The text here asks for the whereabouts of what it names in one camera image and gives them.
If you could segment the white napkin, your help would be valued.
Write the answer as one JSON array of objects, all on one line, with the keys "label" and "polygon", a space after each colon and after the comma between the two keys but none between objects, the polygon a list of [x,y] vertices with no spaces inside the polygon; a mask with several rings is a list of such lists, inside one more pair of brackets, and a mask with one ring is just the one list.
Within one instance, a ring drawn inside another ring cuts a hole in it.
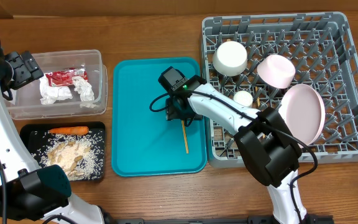
[{"label": "white napkin", "polygon": [[40,103],[42,105],[51,105],[56,101],[70,100],[73,98],[68,86],[50,86],[47,77],[40,80]]}]

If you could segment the red snack wrapper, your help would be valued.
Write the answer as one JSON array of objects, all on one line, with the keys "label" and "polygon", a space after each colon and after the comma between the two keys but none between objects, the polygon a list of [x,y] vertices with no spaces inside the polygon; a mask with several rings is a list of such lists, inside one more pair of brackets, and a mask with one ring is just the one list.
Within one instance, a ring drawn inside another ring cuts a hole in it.
[{"label": "red snack wrapper", "polygon": [[70,86],[73,85],[73,77],[88,79],[87,72],[84,68],[66,68],[62,71],[45,73],[50,86]]}]

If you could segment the cream plastic cup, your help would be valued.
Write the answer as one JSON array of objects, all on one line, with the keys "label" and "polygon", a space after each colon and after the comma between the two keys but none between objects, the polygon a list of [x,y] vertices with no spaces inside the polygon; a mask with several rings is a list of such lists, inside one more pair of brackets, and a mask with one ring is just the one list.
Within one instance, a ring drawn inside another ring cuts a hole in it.
[{"label": "cream plastic cup", "polygon": [[249,108],[253,105],[253,96],[248,91],[238,91],[234,94],[233,100],[236,103]]}]

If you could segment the cream shallow bowl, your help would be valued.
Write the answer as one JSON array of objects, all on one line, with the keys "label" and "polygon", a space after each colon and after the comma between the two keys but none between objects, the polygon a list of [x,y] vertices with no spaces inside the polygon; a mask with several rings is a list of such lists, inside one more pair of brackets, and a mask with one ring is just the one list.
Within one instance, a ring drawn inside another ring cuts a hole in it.
[{"label": "cream shallow bowl", "polygon": [[236,41],[222,43],[213,55],[214,69],[225,76],[241,74],[247,67],[246,48]]}]

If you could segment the orange carrot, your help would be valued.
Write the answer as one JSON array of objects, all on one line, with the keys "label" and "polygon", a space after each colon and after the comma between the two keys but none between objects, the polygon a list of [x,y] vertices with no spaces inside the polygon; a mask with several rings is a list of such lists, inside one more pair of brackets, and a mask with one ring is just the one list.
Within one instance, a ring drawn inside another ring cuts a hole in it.
[{"label": "orange carrot", "polygon": [[53,128],[48,132],[50,134],[66,134],[66,135],[85,135],[89,132],[89,127],[87,126],[74,126],[74,127],[64,127],[64,128]]}]

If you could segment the pink food bowl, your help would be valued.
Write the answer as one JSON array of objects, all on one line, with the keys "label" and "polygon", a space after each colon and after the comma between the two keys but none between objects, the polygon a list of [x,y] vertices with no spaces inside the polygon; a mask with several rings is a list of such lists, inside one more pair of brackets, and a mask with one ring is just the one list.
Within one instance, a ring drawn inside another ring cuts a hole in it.
[{"label": "pink food bowl", "polygon": [[257,66],[257,74],[268,85],[275,88],[288,88],[295,76],[295,66],[286,57],[272,54]]}]

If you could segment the pink round plate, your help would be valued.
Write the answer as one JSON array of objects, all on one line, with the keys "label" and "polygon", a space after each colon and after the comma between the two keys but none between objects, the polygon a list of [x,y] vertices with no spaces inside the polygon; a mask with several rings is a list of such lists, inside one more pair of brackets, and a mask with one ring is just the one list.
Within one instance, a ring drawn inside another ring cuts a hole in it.
[{"label": "pink round plate", "polygon": [[323,130],[326,114],[323,99],[309,85],[291,87],[284,94],[278,112],[292,135],[308,146]]}]

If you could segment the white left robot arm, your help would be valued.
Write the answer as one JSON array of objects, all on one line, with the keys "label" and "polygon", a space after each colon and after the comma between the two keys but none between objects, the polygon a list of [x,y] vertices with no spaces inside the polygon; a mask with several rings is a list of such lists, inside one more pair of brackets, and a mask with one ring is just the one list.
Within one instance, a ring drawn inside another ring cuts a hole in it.
[{"label": "white left robot arm", "polygon": [[58,165],[41,168],[24,146],[5,102],[12,90],[43,76],[33,56],[25,51],[5,55],[0,40],[0,217],[44,223],[113,223],[109,213],[71,191]]}]

